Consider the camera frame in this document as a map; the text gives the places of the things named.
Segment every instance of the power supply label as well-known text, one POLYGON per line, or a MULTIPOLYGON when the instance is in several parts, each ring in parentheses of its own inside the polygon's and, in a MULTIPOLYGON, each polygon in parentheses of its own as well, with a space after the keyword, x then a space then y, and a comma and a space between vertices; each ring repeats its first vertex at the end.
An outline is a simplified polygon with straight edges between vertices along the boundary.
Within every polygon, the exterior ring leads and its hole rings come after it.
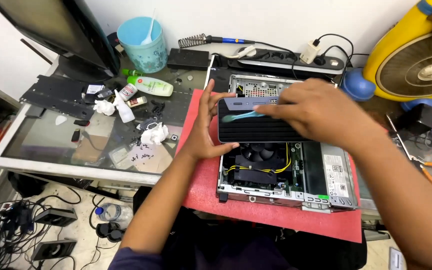
POLYGON ((349 197, 341 156, 324 155, 324 166, 331 196, 349 197))

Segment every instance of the blue plastic cup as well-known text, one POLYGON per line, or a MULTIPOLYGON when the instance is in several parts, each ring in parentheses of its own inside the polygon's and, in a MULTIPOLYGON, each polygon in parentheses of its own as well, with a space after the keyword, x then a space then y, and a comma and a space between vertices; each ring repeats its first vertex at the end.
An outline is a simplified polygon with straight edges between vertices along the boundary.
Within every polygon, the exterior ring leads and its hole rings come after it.
POLYGON ((133 62, 137 70, 144 73, 155 73, 164 68, 168 62, 166 42, 163 29, 157 20, 154 20, 151 32, 151 43, 141 45, 146 39, 150 17, 136 17, 123 22, 117 29, 117 38, 133 62))

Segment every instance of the red foam mat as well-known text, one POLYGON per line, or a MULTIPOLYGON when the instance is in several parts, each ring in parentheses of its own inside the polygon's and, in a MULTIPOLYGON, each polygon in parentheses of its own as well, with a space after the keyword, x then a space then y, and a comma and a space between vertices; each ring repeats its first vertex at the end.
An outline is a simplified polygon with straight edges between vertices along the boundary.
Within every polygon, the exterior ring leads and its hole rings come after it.
MULTIPOLYGON (((203 93, 195 89, 189 104, 188 114, 184 121, 177 150, 183 146, 198 115, 198 103, 203 93)), ((209 134, 214 144, 219 144, 217 136, 217 119, 213 118, 209 134)), ((191 186, 183 205, 203 212, 225 217, 241 219, 262 224, 304 231, 322 236, 329 236, 347 241, 361 243, 361 211, 345 211, 323 214, 302 211, 297 208, 266 205, 259 203, 228 200, 220 203, 216 196, 218 183, 219 156, 201 160, 193 174, 191 186)), ((359 201, 359 187, 356 168, 351 160, 354 188, 359 201)))

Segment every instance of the white wall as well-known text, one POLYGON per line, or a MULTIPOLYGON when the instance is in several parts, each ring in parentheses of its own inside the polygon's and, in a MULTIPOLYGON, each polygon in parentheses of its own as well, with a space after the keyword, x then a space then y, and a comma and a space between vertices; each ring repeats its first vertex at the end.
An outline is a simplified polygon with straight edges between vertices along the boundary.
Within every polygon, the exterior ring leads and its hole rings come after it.
POLYGON ((56 57, 56 53, 23 36, 0 13, 0 90, 15 100, 38 81, 39 74, 45 74, 50 67, 20 41, 22 38, 43 51, 48 58, 56 57))
MULTIPOLYGON (((257 40, 302 52, 308 40, 335 33, 350 39, 357 53, 369 53, 376 42, 418 0, 85 0, 106 34, 125 20, 151 16, 163 27, 168 48, 178 40, 204 33, 225 38, 257 40)), ((337 37, 321 39, 322 51, 349 44, 337 37)), ((210 44, 194 50, 232 54, 241 45, 210 44)), ((338 49, 328 55, 343 58, 338 49)), ((355 56, 356 65, 365 57, 355 56)))

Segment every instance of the power adapter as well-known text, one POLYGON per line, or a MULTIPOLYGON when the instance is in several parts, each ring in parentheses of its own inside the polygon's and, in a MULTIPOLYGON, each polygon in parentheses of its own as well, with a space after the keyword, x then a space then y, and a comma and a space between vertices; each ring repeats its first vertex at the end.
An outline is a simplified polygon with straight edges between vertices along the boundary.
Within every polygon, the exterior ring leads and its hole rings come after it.
POLYGON ((321 47, 319 46, 319 40, 310 40, 308 41, 308 46, 306 46, 304 52, 300 54, 299 60, 303 63, 311 64, 320 50, 321 47))

